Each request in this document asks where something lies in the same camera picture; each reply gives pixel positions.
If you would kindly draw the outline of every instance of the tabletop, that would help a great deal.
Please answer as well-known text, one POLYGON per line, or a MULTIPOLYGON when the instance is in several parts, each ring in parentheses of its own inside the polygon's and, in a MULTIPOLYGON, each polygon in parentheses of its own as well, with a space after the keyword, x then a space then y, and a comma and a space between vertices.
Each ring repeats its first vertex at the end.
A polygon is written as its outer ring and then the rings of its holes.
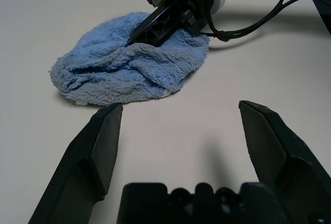
MULTIPOLYGON (((219 29, 246 27, 278 0, 227 0, 219 29)), ((71 140, 97 111, 63 98, 49 73, 99 23, 146 0, 0 0, 0 222, 27 223, 71 140)), ((312 0, 297 2, 248 37, 212 39, 183 89, 124 105, 117 162, 90 223, 115 223, 124 185, 162 182, 193 192, 207 182, 238 191, 257 181, 238 109, 250 100, 278 112, 331 173, 330 35, 312 0)))

